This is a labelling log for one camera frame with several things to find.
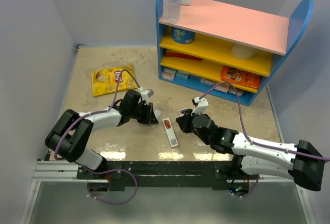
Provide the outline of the white battery cover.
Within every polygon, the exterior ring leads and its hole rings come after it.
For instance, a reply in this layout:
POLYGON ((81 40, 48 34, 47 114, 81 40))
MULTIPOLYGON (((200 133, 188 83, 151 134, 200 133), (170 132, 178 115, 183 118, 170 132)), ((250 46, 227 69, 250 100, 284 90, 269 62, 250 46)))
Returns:
POLYGON ((155 117, 158 119, 160 117, 161 113, 162 113, 162 111, 160 111, 158 109, 155 110, 155 117))

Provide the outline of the wide white remote control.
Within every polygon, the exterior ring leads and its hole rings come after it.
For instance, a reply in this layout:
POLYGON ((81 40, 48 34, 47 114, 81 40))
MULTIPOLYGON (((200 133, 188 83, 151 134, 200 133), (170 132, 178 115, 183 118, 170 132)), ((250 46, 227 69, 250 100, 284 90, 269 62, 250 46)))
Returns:
POLYGON ((184 109, 179 110, 178 113, 179 113, 180 117, 183 117, 183 116, 186 116, 186 115, 191 115, 192 109, 184 108, 184 109))

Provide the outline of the red battery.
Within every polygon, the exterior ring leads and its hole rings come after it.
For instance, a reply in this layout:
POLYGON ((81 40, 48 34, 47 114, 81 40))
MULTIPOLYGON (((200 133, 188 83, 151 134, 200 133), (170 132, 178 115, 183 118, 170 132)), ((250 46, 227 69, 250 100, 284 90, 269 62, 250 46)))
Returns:
POLYGON ((169 120, 165 120, 164 121, 164 124, 165 124, 166 129, 170 129, 171 128, 171 124, 170 124, 169 120))

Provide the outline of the slim white remote control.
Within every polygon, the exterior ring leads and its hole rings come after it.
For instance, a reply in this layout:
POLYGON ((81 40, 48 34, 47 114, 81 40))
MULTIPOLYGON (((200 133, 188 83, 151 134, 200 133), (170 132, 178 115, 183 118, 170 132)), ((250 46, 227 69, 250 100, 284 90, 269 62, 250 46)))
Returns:
POLYGON ((164 126, 164 129, 165 129, 167 138, 168 138, 169 143, 170 143, 170 147, 171 148, 178 147, 179 144, 178 144, 177 138, 175 136, 175 133, 174 133, 174 130, 173 130, 173 127, 172 127, 172 123, 171 123, 170 119, 169 118, 162 119, 162 122, 163 122, 163 126, 164 126), (166 129, 165 124, 164 124, 164 121, 165 120, 169 120, 169 122, 171 124, 171 128, 170 129, 166 129))

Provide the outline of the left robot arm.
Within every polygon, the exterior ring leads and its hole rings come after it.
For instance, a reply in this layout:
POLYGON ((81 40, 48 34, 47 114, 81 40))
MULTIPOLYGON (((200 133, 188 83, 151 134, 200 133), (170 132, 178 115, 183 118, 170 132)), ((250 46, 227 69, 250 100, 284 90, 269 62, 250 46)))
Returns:
POLYGON ((57 159, 78 163, 89 168, 96 179, 106 175, 106 159, 87 147, 90 134, 108 127, 121 126, 131 119, 140 124, 158 124, 150 97, 152 89, 129 90, 106 109, 91 113, 66 110, 45 139, 45 145, 54 151, 57 159))

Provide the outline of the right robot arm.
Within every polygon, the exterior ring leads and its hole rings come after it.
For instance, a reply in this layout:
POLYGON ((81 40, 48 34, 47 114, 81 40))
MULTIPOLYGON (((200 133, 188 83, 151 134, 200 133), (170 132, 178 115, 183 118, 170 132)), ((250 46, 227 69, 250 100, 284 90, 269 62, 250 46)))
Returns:
POLYGON ((185 114, 176 122, 183 133, 195 134, 218 153, 233 155, 235 163, 229 171, 235 179, 273 175, 307 190, 321 190, 325 158, 308 141, 291 144, 246 138, 236 130, 217 126, 207 114, 185 114))

